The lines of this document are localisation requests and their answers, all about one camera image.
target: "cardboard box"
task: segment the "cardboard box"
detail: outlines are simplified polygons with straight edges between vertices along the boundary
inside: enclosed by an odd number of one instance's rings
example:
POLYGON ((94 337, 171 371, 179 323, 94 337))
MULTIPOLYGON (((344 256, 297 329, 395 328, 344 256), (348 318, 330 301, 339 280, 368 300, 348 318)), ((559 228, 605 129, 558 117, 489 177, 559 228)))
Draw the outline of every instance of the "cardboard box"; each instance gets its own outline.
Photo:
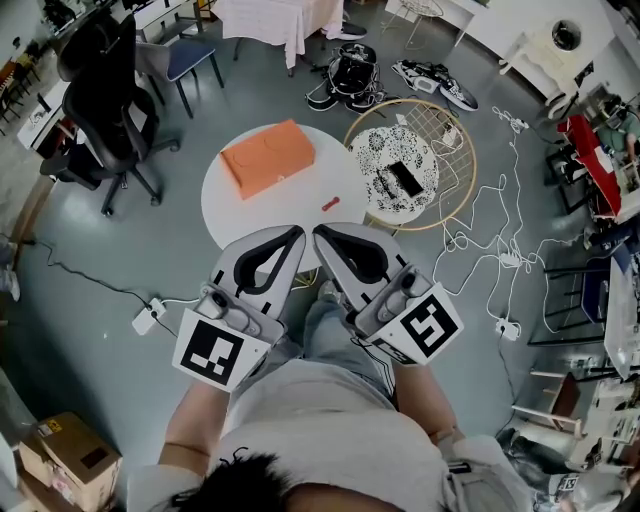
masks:
POLYGON ((220 153, 240 197, 249 197, 311 166, 313 145, 291 119, 262 130, 220 153))
POLYGON ((18 452, 24 469, 44 486, 51 487, 53 482, 53 461, 44 451, 38 439, 31 435, 22 440, 18 445, 18 452))
POLYGON ((24 469, 19 470, 18 489, 36 512, 82 512, 53 488, 47 488, 24 469))
POLYGON ((23 453, 29 473, 84 512, 106 505, 122 462, 120 454, 68 412, 38 423, 34 435, 21 443, 21 457, 23 453), (46 466, 51 467, 50 478, 46 466))

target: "small red object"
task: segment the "small red object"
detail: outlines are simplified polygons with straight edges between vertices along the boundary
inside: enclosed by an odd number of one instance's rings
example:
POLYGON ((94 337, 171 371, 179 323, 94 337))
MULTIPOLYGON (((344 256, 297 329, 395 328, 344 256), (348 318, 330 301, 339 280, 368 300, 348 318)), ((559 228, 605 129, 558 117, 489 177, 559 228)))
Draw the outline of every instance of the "small red object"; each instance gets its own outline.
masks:
POLYGON ((339 197, 334 197, 331 201, 329 201, 327 204, 325 204, 322 207, 322 211, 326 212, 329 208, 331 208, 334 204, 338 204, 340 202, 340 198, 339 197))

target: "floor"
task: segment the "floor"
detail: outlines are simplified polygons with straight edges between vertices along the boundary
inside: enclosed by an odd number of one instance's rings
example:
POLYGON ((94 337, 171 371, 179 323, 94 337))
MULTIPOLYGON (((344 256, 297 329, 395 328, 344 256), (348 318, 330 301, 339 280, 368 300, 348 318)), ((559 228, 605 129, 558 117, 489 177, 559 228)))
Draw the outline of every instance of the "floor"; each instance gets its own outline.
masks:
MULTIPOLYGON (((428 47, 406 52, 404 43, 411 31, 408 23, 383 37, 380 24, 389 15, 382 3, 350 5, 356 23, 369 28, 364 43, 376 49, 381 79, 390 93, 410 95, 403 81, 389 66, 398 58, 443 62, 480 102, 478 112, 460 113, 477 152, 478 186, 496 186, 501 173, 508 177, 505 198, 511 220, 507 233, 518 227, 517 187, 513 179, 514 154, 509 147, 512 131, 492 112, 495 105, 529 124, 540 124, 542 104, 513 76, 498 75, 496 59, 465 39, 453 48, 455 33, 434 23, 423 26, 417 37, 427 37, 428 47)), ((207 279, 220 249, 209 235, 200 209, 204 175, 216 153, 238 134, 266 123, 293 118, 315 126, 342 140, 355 114, 336 107, 325 113, 311 111, 304 94, 319 82, 317 74, 300 65, 288 78, 283 52, 255 41, 246 41, 240 60, 232 61, 234 41, 223 41, 220 26, 209 35, 218 41, 217 59, 226 83, 218 87, 211 67, 198 69, 199 80, 185 80, 185 89, 195 119, 185 114, 177 92, 165 89, 166 108, 160 108, 161 135, 178 135, 182 149, 163 152, 140 166, 153 182, 161 182, 164 201, 149 206, 148 196, 130 180, 114 203, 111 219, 100 215, 106 186, 89 192, 79 186, 57 185, 35 227, 37 238, 54 244, 53 260, 103 279, 118 287, 135 289, 152 297, 196 297, 207 279)), ((329 48, 338 43, 329 43, 329 48)), ((322 61, 320 41, 307 42, 308 55, 322 61)), ((442 103, 438 96, 425 99, 442 103)), ((548 126, 540 127, 548 133, 548 126)), ((555 189, 545 186, 544 163, 548 146, 532 131, 518 137, 518 173, 522 184, 520 208, 524 228, 518 236, 523 252, 535 251, 541 239, 570 238, 581 230, 580 218, 563 217, 555 189)), ((460 214, 469 221, 471 208, 460 214)), ((477 203, 472 236, 486 243, 504 223, 504 213, 495 196, 487 193, 477 203)), ((442 249, 442 231, 398 235, 411 260, 430 273, 442 249)), ((581 244, 573 248, 546 247, 548 262, 583 256, 581 244)), ((173 337, 160 328, 139 337, 131 321, 139 302, 127 295, 106 290, 60 268, 47 266, 47 251, 27 248, 18 274, 23 289, 19 304, 8 311, 5 367, 27 405, 37 417, 62 410, 75 410, 95 425, 124 457, 121 493, 133 467, 156 460, 167 421, 180 400, 189 378, 171 365, 173 337)), ((457 290, 470 272, 478 254, 454 254, 442 262, 438 279, 457 290)), ((511 276, 500 281, 491 309, 504 314, 511 276)), ((512 396, 503 362, 501 343, 509 375, 516 392, 539 352, 526 346, 527 340, 542 335, 542 300, 545 284, 541 266, 530 274, 519 272, 513 291, 511 316, 522 324, 516 342, 499 341, 495 320, 485 312, 485 303, 497 275, 489 261, 454 299, 466 329, 433 363, 467 434, 495 434, 509 419, 512 396)), ((302 313, 313 300, 313 291, 292 293, 287 318, 299 325, 302 313)), ((169 307, 166 322, 179 325, 182 307, 169 307)))
POLYGON ((16 118, 10 112, 7 114, 7 123, 0 119, 0 129, 6 136, 0 134, 0 233, 11 234, 15 221, 22 206, 31 192, 38 176, 40 175, 40 163, 42 158, 28 151, 16 138, 16 134, 29 117, 29 114, 38 105, 36 94, 43 96, 59 80, 56 71, 56 58, 53 52, 45 54, 37 64, 36 73, 40 82, 29 73, 32 86, 29 86, 29 95, 20 99, 22 105, 12 105, 12 109, 20 118, 16 118))

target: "black bag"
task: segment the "black bag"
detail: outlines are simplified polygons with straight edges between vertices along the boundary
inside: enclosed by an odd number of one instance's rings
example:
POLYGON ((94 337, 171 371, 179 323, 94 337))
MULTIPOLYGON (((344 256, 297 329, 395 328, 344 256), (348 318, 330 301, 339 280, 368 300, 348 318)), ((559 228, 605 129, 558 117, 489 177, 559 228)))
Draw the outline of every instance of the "black bag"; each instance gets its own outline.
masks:
POLYGON ((378 81, 380 68, 376 52, 369 46, 346 43, 334 50, 334 57, 329 65, 320 70, 324 81, 305 94, 312 110, 324 112, 336 103, 344 103, 349 110, 361 114, 386 97, 378 81), (327 96, 322 99, 312 98, 323 87, 327 96))

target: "black phone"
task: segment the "black phone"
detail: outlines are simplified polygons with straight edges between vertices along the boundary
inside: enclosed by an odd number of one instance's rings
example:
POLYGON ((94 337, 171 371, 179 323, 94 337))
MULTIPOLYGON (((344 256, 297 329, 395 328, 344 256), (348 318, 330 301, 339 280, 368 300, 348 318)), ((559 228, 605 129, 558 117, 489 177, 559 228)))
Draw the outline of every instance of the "black phone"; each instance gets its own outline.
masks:
POLYGON ((398 178, 400 185, 406 190, 410 197, 415 197, 420 192, 424 192, 424 189, 420 183, 418 183, 418 180, 415 179, 413 174, 411 174, 411 171, 409 171, 402 162, 391 164, 388 169, 396 178, 398 178))

